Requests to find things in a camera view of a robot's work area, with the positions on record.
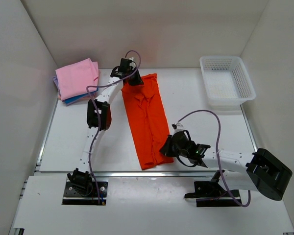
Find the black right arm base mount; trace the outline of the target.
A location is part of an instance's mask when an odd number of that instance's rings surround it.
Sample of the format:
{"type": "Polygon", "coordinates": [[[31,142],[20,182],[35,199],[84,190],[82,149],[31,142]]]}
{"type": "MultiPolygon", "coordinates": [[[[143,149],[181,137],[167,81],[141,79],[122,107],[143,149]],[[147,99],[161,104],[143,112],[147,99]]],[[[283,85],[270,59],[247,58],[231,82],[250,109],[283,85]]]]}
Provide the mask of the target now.
{"type": "Polygon", "coordinates": [[[194,192],[186,193],[185,199],[195,199],[199,207],[238,207],[239,205],[222,188],[221,174],[217,171],[210,181],[194,181],[194,192]]]}

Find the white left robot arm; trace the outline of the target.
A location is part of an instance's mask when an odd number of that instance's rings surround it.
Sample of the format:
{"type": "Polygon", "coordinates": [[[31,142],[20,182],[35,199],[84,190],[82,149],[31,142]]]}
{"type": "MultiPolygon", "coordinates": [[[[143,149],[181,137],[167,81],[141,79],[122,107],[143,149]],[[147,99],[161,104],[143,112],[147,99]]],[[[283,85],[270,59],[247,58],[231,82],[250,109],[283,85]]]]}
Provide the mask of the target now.
{"type": "Polygon", "coordinates": [[[96,97],[90,97],[87,104],[86,122],[88,125],[87,140],[81,161],[83,167],[82,172],[93,173],[92,157],[100,140],[111,125],[111,104],[117,93],[124,85],[132,87],[140,87],[144,82],[139,74],[140,62],[135,62],[133,57],[122,58],[120,64],[111,71],[109,81],[106,85],[88,86],[87,93],[91,88],[101,88],[102,91],[96,97]]]}

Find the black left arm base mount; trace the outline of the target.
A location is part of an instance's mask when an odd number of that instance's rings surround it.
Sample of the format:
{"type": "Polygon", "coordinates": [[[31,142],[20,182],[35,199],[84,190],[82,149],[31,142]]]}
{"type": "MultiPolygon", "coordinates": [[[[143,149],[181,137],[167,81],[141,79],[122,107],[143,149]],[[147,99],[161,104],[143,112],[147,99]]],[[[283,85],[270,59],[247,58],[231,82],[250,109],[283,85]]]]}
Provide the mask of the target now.
{"type": "Polygon", "coordinates": [[[63,192],[63,205],[105,206],[108,181],[95,181],[91,174],[79,171],[67,174],[63,192]]]}

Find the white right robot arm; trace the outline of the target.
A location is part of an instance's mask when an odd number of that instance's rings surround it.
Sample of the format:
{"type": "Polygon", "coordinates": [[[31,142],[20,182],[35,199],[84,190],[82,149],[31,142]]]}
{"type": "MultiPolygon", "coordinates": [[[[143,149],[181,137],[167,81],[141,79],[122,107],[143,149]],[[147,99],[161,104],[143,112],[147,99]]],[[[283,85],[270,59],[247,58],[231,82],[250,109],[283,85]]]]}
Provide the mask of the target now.
{"type": "Polygon", "coordinates": [[[292,171],[268,150],[259,148],[254,153],[216,150],[207,144],[195,143],[187,130],[176,130],[168,135],[160,153],[190,162],[190,167],[216,168],[210,181],[196,182],[195,191],[185,198],[216,199],[238,190],[258,191],[263,196],[280,201],[292,171]]]}

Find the orange t shirt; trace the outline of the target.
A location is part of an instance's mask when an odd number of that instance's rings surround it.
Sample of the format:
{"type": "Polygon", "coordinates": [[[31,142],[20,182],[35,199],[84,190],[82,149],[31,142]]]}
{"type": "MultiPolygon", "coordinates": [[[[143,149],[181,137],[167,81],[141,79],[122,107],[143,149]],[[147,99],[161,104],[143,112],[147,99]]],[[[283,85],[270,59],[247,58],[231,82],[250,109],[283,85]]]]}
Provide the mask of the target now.
{"type": "Polygon", "coordinates": [[[160,153],[169,126],[157,82],[157,74],[142,77],[140,86],[125,84],[122,88],[124,106],[142,170],[171,164],[172,157],[160,153]]]}

